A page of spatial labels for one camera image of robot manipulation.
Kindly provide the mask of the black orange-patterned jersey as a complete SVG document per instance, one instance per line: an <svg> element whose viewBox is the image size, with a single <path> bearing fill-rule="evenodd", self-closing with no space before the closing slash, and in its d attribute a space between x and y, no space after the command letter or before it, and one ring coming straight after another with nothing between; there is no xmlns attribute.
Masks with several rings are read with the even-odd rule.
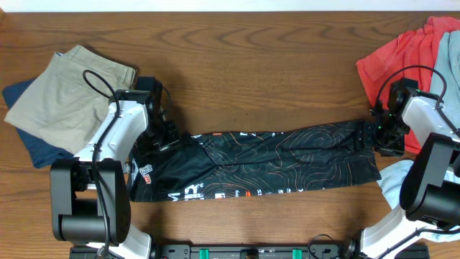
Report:
<svg viewBox="0 0 460 259"><path fill-rule="evenodd" d="M374 151L363 144L363 121L292 132L191 135L175 147L132 151L129 198L190 201L288 194L362 185L381 178Z"/></svg>

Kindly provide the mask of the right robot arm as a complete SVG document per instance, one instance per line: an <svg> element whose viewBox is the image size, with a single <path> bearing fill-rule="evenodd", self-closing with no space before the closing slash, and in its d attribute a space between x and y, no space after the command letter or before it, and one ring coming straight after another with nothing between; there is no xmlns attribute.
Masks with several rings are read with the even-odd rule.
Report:
<svg viewBox="0 0 460 259"><path fill-rule="evenodd" d="M423 234L459 233L459 185L445 180L459 173L459 132L441 108L441 97L421 91L417 81L391 84L387 108L376 103L373 140L389 153L396 139L413 132L421 150L401 189L398 205L344 247L342 258L395 258Z"/></svg>

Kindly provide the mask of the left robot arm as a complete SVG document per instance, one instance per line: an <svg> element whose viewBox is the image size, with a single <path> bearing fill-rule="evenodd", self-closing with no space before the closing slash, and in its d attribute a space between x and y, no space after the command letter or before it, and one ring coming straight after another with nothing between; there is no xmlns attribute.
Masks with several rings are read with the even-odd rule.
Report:
<svg viewBox="0 0 460 259"><path fill-rule="evenodd" d="M124 166L132 148L161 153L179 142L156 79L143 90L112 90L109 113L89 143L50 169L52 232L70 258L156 258L152 238L131 223Z"/></svg>

